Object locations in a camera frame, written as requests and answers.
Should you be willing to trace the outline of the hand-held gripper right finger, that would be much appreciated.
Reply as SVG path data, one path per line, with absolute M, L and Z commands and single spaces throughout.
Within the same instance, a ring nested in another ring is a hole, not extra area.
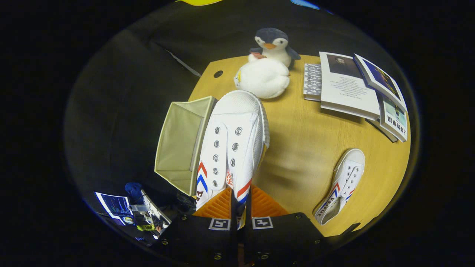
M 329 252 L 329 242 L 304 213 L 285 213 L 251 186 L 246 201 L 244 262 L 252 267 L 307 267 Z

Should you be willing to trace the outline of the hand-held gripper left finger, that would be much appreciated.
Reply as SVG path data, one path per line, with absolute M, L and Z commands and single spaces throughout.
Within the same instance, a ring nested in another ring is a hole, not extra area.
M 227 187 L 208 204 L 224 200 L 227 217 L 180 214 L 160 236 L 160 256 L 173 267 L 237 267 L 236 200 Z

